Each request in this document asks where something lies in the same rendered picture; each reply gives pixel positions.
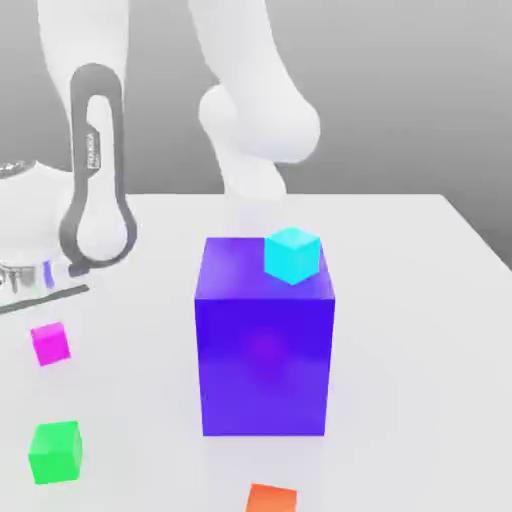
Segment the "small orange cube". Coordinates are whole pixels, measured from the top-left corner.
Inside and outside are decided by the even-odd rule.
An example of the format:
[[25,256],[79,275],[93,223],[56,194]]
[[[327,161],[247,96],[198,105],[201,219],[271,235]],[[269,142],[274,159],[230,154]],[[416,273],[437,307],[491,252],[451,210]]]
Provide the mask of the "small orange cube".
[[297,492],[263,484],[252,484],[245,512],[296,512]]

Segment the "small green cube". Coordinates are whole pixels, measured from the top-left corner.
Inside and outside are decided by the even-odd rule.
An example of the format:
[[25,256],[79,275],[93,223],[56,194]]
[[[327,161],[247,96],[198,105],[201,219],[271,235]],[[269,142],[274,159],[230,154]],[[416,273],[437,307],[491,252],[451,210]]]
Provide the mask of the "small green cube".
[[39,424],[28,460],[37,485],[77,480],[82,464],[82,437],[77,421]]

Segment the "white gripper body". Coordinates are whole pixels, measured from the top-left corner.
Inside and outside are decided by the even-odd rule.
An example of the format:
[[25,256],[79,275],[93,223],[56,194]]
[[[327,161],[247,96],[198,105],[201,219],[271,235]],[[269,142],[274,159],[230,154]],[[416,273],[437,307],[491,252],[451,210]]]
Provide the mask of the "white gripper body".
[[0,289],[0,325],[20,322],[22,325],[43,325],[75,320],[87,305],[90,287],[75,284],[53,290],[20,288]]

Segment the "large purple box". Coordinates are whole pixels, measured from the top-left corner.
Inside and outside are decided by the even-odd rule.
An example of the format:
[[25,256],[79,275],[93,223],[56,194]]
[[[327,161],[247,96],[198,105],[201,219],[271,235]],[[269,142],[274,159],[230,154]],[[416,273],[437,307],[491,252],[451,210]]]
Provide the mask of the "large purple box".
[[325,432],[335,292],[327,261],[290,285],[261,238],[209,237],[194,297],[206,436]]

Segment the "small cyan cube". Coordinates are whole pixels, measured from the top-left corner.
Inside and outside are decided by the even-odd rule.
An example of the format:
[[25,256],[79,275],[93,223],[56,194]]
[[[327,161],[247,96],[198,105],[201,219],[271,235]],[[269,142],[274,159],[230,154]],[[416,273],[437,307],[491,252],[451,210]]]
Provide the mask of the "small cyan cube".
[[289,285],[319,272],[320,237],[288,227],[264,238],[264,271]]

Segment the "small magenta cube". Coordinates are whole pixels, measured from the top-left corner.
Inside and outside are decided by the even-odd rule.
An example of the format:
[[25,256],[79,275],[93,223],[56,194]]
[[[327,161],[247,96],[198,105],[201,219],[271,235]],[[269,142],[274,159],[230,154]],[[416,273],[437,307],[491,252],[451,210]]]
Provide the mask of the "small magenta cube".
[[67,335],[62,322],[30,330],[32,344],[40,366],[47,366],[71,357]]

